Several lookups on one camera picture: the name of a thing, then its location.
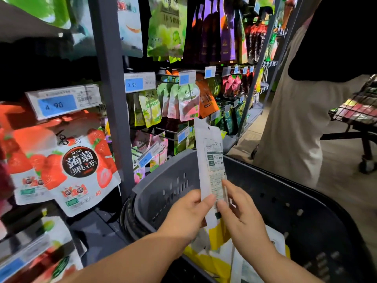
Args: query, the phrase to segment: caster wheel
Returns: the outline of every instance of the caster wheel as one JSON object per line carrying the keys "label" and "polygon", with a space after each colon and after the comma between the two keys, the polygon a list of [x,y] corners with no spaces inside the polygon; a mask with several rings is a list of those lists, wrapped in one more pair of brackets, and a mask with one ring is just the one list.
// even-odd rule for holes
{"label": "caster wheel", "polygon": [[252,151],[252,154],[251,154],[251,156],[250,156],[250,159],[254,160],[254,158],[255,158],[255,154],[257,154],[257,151],[258,151],[258,146],[259,146],[259,145],[257,145],[257,147],[255,147],[254,150]]}
{"label": "caster wheel", "polygon": [[363,174],[370,174],[377,170],[377,163],[373,160],[364,160],[359,164],[359,171]]}

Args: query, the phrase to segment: yellow and white package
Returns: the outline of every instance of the yellow and white package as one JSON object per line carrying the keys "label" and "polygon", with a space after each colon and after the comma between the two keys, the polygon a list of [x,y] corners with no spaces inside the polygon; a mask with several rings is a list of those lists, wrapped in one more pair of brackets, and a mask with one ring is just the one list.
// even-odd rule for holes
{"label": "yellow and white package", "polygon": [[218,282],[229,283],[234,253],[232,239],[218,250],[210,250],[208,245],[207,231],[201,228],[196,239],[186,247],[184,254]]}
{"label": "yellow and white package", "polygon": [[[276,250],[286,256],[284,235],[266,225],[268,237],[275,245]],[[234,250],[232,276],[230,283],[264,283],[254,268],[240,255],[237,249]]]}
{"label": "yellow and white package", "polygon": [[[199,180],[202,200],[210,194],[216,195],[217,200],[229,203],[228,194],[221,180],[227,175],[224,168],[223,145],[221,131],[218,127],[208,125],[204,120],[195,118],[195,141],[198,155]],[[220,212],[216,204],[205,216],[207,222],[207,236],[210,249],[218,250],[230,238],[225,228]]]}

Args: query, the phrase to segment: person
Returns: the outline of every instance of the person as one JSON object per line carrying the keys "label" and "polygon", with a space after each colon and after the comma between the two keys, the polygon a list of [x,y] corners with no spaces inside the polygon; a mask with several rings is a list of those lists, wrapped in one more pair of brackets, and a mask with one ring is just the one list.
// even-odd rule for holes
{"label": "person", "polygon": [[[218,210],[229,229],[233,244],[265,283],[319,283],[314,275],[277,252],[252,198],[241,188],[223,180],[235,207],[219,200]],[[200,201],[192,190],[169,210],[157,232],[149,234],[101,261],[89,265],[61,283],[160,282],[173,260],[195,239],[205,215],[215,204],[211,194]]]}
{"label": "person", "polygon": [[[366,36],[373,31],[373,14],[363,24],[347,20],[376,0],[322,0],[313,17],[294,35],[253,165],[310,188],[322,166],[320,138],[330,122],[328,112],[360,91],[377,72],[376,54]],[[336,31],[357,32],[346,41]]]}

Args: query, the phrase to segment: green label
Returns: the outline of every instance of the green label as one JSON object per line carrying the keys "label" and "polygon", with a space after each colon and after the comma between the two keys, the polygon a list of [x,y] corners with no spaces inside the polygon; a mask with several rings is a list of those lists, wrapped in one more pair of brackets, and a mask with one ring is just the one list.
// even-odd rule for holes
{"label": "green label", "polygon": [[78,199],[74,198],[73,200],[67,201],[66,205],[67,206],[73,206],[74,204],[78,203]]}
{"label": "green label", "polygon": [[21,190],[21,195],[31,195],[35,193],[35,189]]}
{"label": "green label", "polygon": [[68,261],[69,261],[69,256],[64,257],[59,262],[58,266],[56,266],[54,272],[52,273],[52,279],[55,279],[56,277],[58,277],[64,271],[64,269],[66,268],[66,266],[68,264]]}

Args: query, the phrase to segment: gray metal post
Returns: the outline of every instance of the gray metal post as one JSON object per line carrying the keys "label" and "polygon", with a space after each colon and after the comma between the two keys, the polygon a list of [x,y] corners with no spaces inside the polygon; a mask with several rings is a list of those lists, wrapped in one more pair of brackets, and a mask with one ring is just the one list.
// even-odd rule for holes
{"label": "gray metal post", "polygon": [[134,187],[130,124],[125,94],[117,0],[88,0],[104,101],[121,184],[122,202]]}
{"label": "gray metal post", "polygon": [[268,86],[268,90],[267,90],[267,94],[266,94],[266,97],[264,99],[264,103],[263,103],[263,108],[264,106],[266,105],[267,103],[267,100],[268,100],[268,97],[270,96],[270,92],[271,92],[271,89],[272,89],[272,86],[274,84],[274,81],[275,81],[275,78],[276,78],[276,75],[277,75],[277,72],[279,70],[279,66],[281,65],[282,63],[282,60],[283,60],[283,57],[284,57],[284,54],[285,54],[285,51],[286,51],[286,48],[288,46],[288,43],[290,41],[290,37],[291,37],[291,34],[293,32],[293,26],[295,25],[295,22],[296,22],[296,19],[297,19],[297,16],[299,14],[299,11],[300,11],[300,8],[301,8],[301,4],[303,3],[304,0],[298,0],[298,4],[296,6],[296,8],[294,9],[293,11],[293,15],[289,18],[288,20],[288,24],[287,24],[287,28],[288,28],[288,33],[286,34],[286,36],[284,37],[284,43],[283,43],[283,48],[280,52],[280,56],[279,56],[279,60],[277,61],[277,66],[274,67],[274,73],[272,75],[272,78],[271,78],[271,83],[270,85]]}
{"label": "gray metal post", "polygon": [[238,127],[239,127],[238,128],[238,134],[237,134],[238,139],[241,137],[243,123],[245,122],[246,115],[248,113],[248,107],[249,107],[250,102],[252,100],[255,85],[257,84],[257,79],[258,79],[259,73],[261,71],[262,64],[264,62],[264,56],[266,54],[267,46],[268,46],[268,44],[270,43],[270,40],[271,40],[272,31],[273,31],[273,28],[274,28],[275,19],[276,19],[277,12],[279,10],[280,3],[281,3],[281,0],[275,0],[275,14],[273,14],[271,19],[268,21],[266,38],[264,40],[264,43],[263,43],[263,46],[262,46],[262,49],[261,49],[261,54],[259,56],[259,61],[257,63],[256,71],[255,71],[255,74],[254,74],[254,77],[253,77],[253,80],[252,80],[252,84],[250,85],[250,90],[249,90],[249,93],[247,95],[245,109],[243,110],[241,121],[240,121],[240,124],[238,125]]}

